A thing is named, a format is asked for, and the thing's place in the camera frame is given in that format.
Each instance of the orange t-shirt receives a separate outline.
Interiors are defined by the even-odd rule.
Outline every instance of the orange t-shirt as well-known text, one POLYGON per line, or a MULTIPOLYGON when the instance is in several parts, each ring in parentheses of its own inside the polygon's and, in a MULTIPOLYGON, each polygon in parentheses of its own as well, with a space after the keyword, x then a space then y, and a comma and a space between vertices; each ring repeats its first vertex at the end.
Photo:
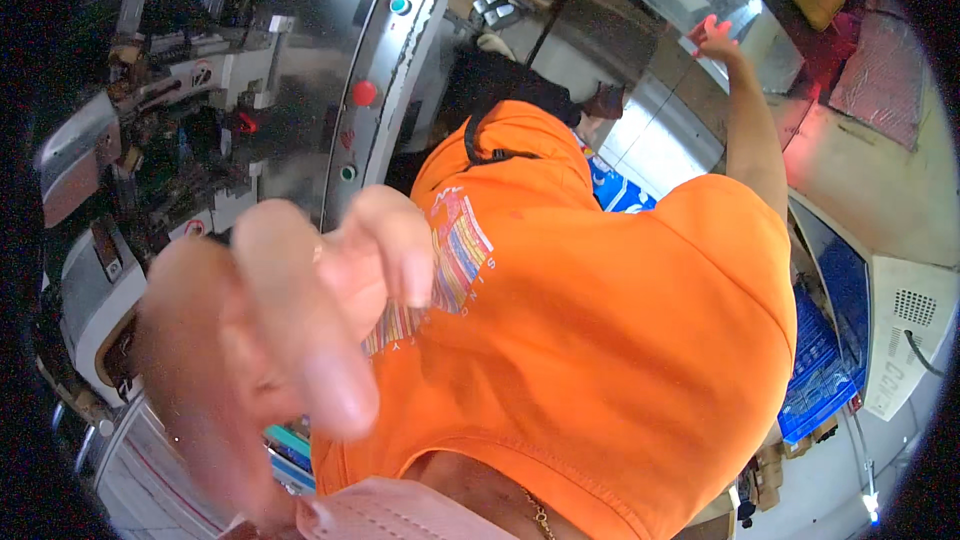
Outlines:
POLYGON ((377 423, 314 441, 321 494, 462 453, 596 538, 670 538, 738 474, 784 401, 797 323, 784 223, 703 175, 654 210, 604 212, 570 129, 503 102, 468 171, 464 128, 423 166, 426 313, 388 306, 365 341, 377 423))

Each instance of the printed graphic on shirt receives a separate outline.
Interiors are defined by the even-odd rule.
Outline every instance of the printed graphic on shirt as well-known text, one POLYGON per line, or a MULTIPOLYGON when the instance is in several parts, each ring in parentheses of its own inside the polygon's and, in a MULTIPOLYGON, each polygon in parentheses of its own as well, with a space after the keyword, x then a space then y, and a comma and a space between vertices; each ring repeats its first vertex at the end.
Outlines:
MULTIPOLYGON (((446 219, 433 229, 433 248, 437 254, 437 274, 433 282, 431 307, 447 313, 459 313, 471 294, 471 284, 480 268, 494 252, 474 215, 471 199, 458 194, 462 187, 448 187, 437 194, 430 217, 437 218, 446 208, 446 219)), ((399 350, 399 341, 412 339, 426 316, 426 308, 407 308, 387 301, 383 316, 363 341, 363 351, 371 357, 384 350, 399 350)))
POLYGON ((430 217, 446 207, 446 222, 433 231, 433 248, 438 255, 437 277, 433 283, 433 306, 457 313, 470 294, 471 284, 494 246, 490 244, 474 215, 471 199, 457 194, 460 188, 444 190, 437 196, 430 217))

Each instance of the green button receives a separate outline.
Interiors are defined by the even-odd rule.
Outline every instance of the green button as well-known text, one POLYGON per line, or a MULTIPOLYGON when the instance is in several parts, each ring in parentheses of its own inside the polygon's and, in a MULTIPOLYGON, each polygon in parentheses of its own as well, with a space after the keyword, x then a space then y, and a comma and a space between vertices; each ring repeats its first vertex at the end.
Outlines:
POLYGON ((410 12, 410 0, 391 0, 390 12, 396 15, 406 15, 410 12))

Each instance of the red button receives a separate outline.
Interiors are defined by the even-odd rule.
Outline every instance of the red button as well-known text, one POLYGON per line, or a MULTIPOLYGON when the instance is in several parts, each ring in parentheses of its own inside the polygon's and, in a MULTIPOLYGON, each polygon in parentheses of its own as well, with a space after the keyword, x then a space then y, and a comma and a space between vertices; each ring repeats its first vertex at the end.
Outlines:
POLYGON ((377 86, 373 82, 364 80, 362 82, 357 82, 353 86, 353 102, 356 103, 358 107, 369 107, 374 104, 374 99, 377 98, 377 86))

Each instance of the gold necklace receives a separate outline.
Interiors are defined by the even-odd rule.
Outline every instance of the gold necklace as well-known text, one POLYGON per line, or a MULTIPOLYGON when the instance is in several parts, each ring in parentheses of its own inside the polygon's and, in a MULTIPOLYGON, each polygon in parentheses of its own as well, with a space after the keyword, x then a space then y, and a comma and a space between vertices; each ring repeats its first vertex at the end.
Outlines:
POLYGON ((530 504, 536 508, 536 514, 534 515, 534 522, 536 522, 541 528, 543 528, 543 536, 547 540, 557 540, 557 537, 553 535, 553 531, 550 529, 550 523, 546 522, 546 509, 536 498, 533 497, 526 488, 520 486, 520 489, 523 490, 523 494, 527 495, 527 500, 530 501, 530 504))

